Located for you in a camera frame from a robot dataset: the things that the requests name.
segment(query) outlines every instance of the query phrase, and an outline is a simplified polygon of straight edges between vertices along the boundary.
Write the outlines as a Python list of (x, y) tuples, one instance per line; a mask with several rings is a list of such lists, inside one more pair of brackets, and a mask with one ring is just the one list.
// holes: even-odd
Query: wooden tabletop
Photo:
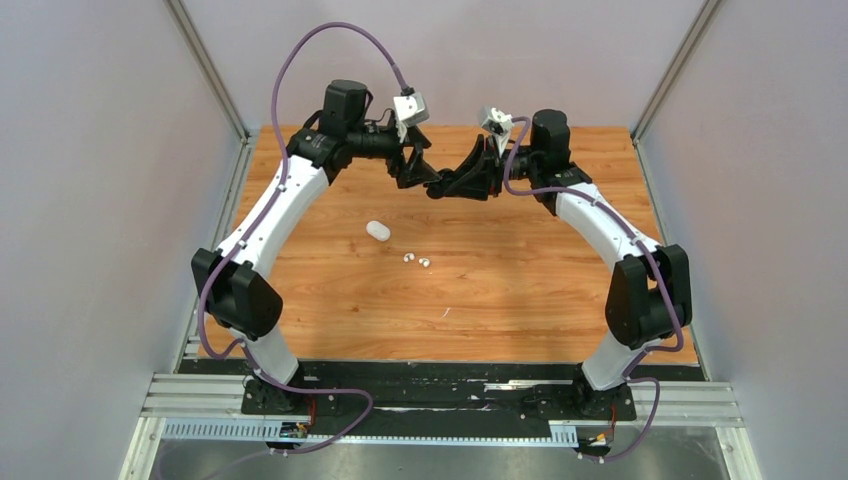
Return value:
[[(425, 158), (455, 168), (474, 127), (429, 127)], [(294, 129), (284, 129), (285, 137)], [(645, 234), (659, 238), (630, 137), (624, 128), (572, 130), (572, 159), (607, 200)], [(237, 222), (279, 164), (264, 128)], [(527, 182), (516, 186), (529, 188)], [(365, 232), (379, 220), (380, 243)], [(404, 263), (414, 252), (430, 267)], [(398, 190), (378, 160), (355, 159), (303, 216), (277, 257), (270, 283), (285, 302), (280, 325), (301, 358), (580, 362), (607, 331), (610, 273), (569, 225), (532, 197), (504, 192), (486, 202), (429, 199)], [(218, 350), (228, 332), (207, 322)], [(653, 362), (695, 363), (685, 350)]]

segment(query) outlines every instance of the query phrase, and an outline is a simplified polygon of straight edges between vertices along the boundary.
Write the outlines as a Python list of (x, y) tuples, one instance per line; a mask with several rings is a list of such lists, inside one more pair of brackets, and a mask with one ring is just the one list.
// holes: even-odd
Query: white oval object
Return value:
[(377, 220), (371, 220), (365, 225), (365, 231), (368, 232), (368, 235), (376, 238), (381, 242), (385, 242), (392, 236), (392, 231), (389, 230), (389, 227), (383, 225)]

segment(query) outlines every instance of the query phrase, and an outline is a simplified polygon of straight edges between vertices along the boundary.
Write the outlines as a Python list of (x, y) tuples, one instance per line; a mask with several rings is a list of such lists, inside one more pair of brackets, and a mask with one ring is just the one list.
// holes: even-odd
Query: white arm segment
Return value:
[[(598, 187), (592, 183), (578, 183), (569, 187), (579, 190), (595, 199), (596, 203), (603, 202), (610, 208)], [(615, 262), (624, 258), (625, 255), (641, 257), (642, 251), (627, 238), (627, 235), (603, 210), (592, 205), (586, 200), (568, 193), (557, 194), (556, 213), (565, 223), (574, 227), (589, 245), (601, 256), (607, 268), (612, 271)], [(648, 251), (656, 251), (660, 246), (656, 240), (645, 236), (624, 217), (625, 223), (636, 232), (636, 238), (648, 247)]]
[[(268, 204), (274, 190), (279, 188), (281, 174), (282, 166), (277, 168), (277, 173), (271, 184), (259, 197), (259, 201), (256, 202), (241, 225), (226, 240), (221, 242), (218, 248), (228, 252), (239, 242), (242, 233)], [(271, 267), (274, 266), (274, 260), (277, 259), (277, 253), (283, 247), (300, 217), (329, 186), (324, 170), (313, 167), (311, 161), (302, 157), (292, 156), (289, 158), (288, 175), (291, 178), (286, 181), (286, 190), (280, 193), (268, 215), (247, 240), (247, 246), (233, 258), (233, 261), (239, 264), (253, 263), (253, 270), (266, 279), (269, 278)], [(235, 337), (244, 339), (250, 353), (256, 358), (259, 367), (267, 375), (284, 384), (291, 380), (292, 375), (297, 370), (297, 357), (289, 350), (279, 328), (271, 330), (267, 335), (256, 339), (256, 341), (251, 341), (234, 328), (231, 328), (230, 332)]]
[[(579, 183), (569, 188), (579, 190), (595, 199), (595, 203), (609, 202), (598, 191), (598, 187), (590, 183)], [(621, 227), (615, 223), (603, 210), (591, 202), (568, 193), (557, 194), (556, 213), (559, 218), (574, 227), (589, 245), (598, 252), (607, 268), (612, 271), (615, 263), (626, 255), (641, 257), (642, 251), (631, 242)], [(621, 217), (635, 233), (636, 238), (654, 252), (659, 243), (644, 235), (624, 217)], [(595, 390), (607, 390), (624, 383), (623, 372), (636, 356), (646, 347), (659, 345), (662, 339), (646, 342), (641, 348), (630, 350), (630, 347), (618, 343), (612, 332), (607, 332), (601, 344), (585, 362), (583, 373), (589, 384)]]

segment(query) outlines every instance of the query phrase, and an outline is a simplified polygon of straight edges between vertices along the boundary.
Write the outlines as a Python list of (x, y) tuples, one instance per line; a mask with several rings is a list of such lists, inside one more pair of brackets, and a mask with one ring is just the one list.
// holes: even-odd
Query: gray floor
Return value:
[[(635, 427), (616, 432), (618, 448), (636, 436)], [(200, 480), (230, 462), (263, 450), (263, 444), (168, 441), (160, 448), (162, 480)], [(630, 457), (606, 465), (577, 460), (572, 450), (509, 447), (421, 447), (333, 445), (283, 458), (245, 462), (216, 479), (728, 479), (715, 431), (655, 428)]]

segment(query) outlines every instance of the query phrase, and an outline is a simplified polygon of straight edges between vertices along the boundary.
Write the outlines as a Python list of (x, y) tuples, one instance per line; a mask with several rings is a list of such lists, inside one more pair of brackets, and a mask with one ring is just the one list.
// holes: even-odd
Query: wood grain surface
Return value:
[[(436, 169), (459, 165), (480, 132), (423, 130), (433, 142), (425, 158)], [(285, 128), (285, 138), (294, 131)], [(619, 212), (659, 238), (627, 130), (572, 132), (572, 159)], [(266, 127), (237, 223), (279, 158)], [(391, 239), (368, 236), (370, 220), (386, 224)], [(430, 267), (404, 263), (407, 252), (429, 258)], [(286, 340), (301, 358), (579, 362), (607, 331), (610, 273), (574, 229), (532, 197), (431, 200), (423, 187), (398, 190), (378, 160), (355, 159), (312, 205), (280, 251), (270, 282), (285, 301)], [(213, 346), (229, 343), (211, 318), (207, 325)], [(688, 331), (684, 351), (649, 360), (697, 362)]]

